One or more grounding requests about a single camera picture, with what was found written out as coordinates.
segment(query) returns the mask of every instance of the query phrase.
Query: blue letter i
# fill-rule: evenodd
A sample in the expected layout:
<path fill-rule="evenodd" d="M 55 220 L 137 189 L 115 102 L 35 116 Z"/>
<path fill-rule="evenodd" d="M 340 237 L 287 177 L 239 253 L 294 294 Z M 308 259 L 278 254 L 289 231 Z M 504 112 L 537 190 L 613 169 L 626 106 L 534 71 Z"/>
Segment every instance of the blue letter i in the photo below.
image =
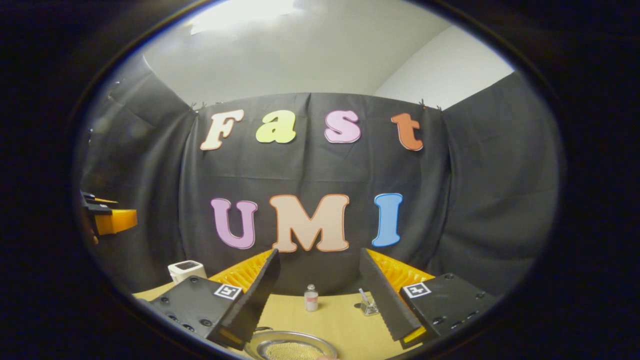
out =
<path fill-rule="evenodd" d="M 400 241 L 397 234 L 398 227 L 398 207 L 402 202 L 402 195 L 398 193 L 381 193 L 376 196 L 373 202 L 380 209 L 380 220 L 378 222 L 378 235 L 373 239 L 375 247 L 389 246 Z"/>

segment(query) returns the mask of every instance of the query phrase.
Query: wooden table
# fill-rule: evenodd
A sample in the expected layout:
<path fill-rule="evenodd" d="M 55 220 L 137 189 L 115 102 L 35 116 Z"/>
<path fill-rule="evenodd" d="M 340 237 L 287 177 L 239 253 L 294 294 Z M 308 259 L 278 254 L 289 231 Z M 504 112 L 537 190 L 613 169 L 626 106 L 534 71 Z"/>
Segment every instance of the wooden table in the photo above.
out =
<path fill-rule="evenodd" d="M 133 295 L 153 300 L 173 286 L 174 283 L 170 283 Z M 309 312 L 302 296 L 272 294 L 264 306 L 258 326 L 317 336 L 332 344 L 341 360 L 387 359 L 409 351 L 411 348 L 403 350 L 400 342 L 392 340 L 380 314 L 364 316 L 360 309 L 354 307 L 361 300 L 359 293 L 320 295 L 318 310 Z M 245 352 L 235 351 L 251 359 Z"/>

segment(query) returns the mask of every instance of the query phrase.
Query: black fabric backdrop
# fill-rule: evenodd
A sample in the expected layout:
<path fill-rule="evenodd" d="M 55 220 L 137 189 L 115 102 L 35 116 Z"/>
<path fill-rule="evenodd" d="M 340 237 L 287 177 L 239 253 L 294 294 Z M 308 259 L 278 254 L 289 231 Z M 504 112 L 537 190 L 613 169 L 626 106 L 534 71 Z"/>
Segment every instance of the black fabric backdrop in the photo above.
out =
<path fill-rule="evenodd" d="M 271 249 L 276 213 L 269 199 L 275 195 L 297 196 L 309 215 L 325 195 L 349 196 L 349 248 L 307 252 L 298 246 L 283 253 L 276 293 L 299 295 L 310 283 L 325 295 L 354 292 L 363 286 L 358 251 L 369 247 L 433 275 L 457 273 L 500 295 L 530 266 L 550 230 L 559 177 L 553 118 L 517 74 L 444 112 L 317 93 L 240 99 L 195 112 L 143 58 L 133 63 L 114 75 L 120 83 L 105 90 L 90 116 L 83 177 L 83 190 L 138 210 L 136 227 L 103 236 L 96 246 L 105 269 L 133 292 L 170 282 L 166 266 L 174 262 L 199 261 L 212 275 Z M 211 115 L 238 109 L 244 119 L 221 137 L 222 146 L 201 150 Z M 291 143 L 255 139 L 263 116 L 275 110 L 296 114 Z M 334 110 L 358 115 L 362 135 L 355 143 L 324 137 L 324 118 Z M 390 121 L 404 112 L 420 122 L 420 151 L 405 149 Z M 374 248 L 374 197 L 381 193 L 403 195 L 401 240 Z M 236 236 L 242 235 L 236 202 L 258 204 L 252 247 L 235 249 L 220 240 L 213 198 L 232 203 L 229 224 Z"/>
<path fill-rule="evenodd" d="M 211 115 L 244 110 L 222 146 L 200 150 L 211 126 Z M 256 130 L 262 118 L 276 110 L 296 114 L 296 138 L 291 143 L 260 143 Z M 362 135 L 354 143 L 329 143 L 324 137 L 325 116 L 334 110 L 353 110 Z M 424 148 L 405 149 L 391 117 L 409 113 L 420 122 Z M 344 234 L 349 248 L 321 252 L 315 248 L 282 253 L 282 270 L 274 291 L 300 294 L 308 284 L 322 293 L 358 291 L 361 247 L 372 248 L 378 232 L 381 193 L 400 193 L 398 233 L 401 240 L 376 248 L 393 258 L 424 266 L 437 245 L 445 211 L 449 164 L 447 139 L 438 110 L 419 104 L 364 95 L 287 94 L 231 101 L 202 109 L 186 143 L 180 176 L 180 232 L 187 258 L 213 274 L 249 256 L 271 249 L 276 240 L 276 212 L 269 204 L 275 195 L 295 195 L 312 216 L 328 194 L 344 194 Z M 256 242 L 246 250 L 225 245 L 216 233 L 210 201 L 232 203 L 232 233 L 242 234 L 239 200 L 258 204 L 254 214 Z"/>
<path fill-rule="evenodd" d="M 447 223 L 427 272 L 499 295 L 540 253 L 557 211 L 553 114 L 517 72 L 443 111 L 451 157 Z"/>

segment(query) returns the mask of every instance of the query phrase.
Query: purple letter u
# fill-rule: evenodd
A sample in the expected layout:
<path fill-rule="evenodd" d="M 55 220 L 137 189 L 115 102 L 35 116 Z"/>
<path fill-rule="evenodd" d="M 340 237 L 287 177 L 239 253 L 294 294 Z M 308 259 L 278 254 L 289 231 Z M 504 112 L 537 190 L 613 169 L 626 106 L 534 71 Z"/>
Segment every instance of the purple letter u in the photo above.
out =
<path fill-rule="evenodd" d="M 255 242 L 255 231 L 253 229 L 253 213 L 258 210 L 258 205 L 251 201 L 238 201 L 236 207 L 242 214 L 243 235 L 241 238 L 234 236 L 229 229 L 229 209 L 231 202 L 227 199 L 213 199 L 211 201 L 214 218 L 216 221 L 216 231 L 225 244 L 237 249 L 249 249 Z"/>

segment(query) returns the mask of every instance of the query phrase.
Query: metal bowl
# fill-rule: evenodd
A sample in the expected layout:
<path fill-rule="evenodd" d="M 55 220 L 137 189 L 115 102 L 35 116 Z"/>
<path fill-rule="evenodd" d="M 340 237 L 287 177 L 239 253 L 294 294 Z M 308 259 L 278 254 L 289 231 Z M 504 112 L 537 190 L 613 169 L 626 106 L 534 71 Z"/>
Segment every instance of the metal bowl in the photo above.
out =
<path fill-rule="evenodd" d="M 292 331 L 265 331 L 253 335 L 244 351 L 256 360 L 316 360 L 338 357 L 336 349 L 313 335 Z"/>

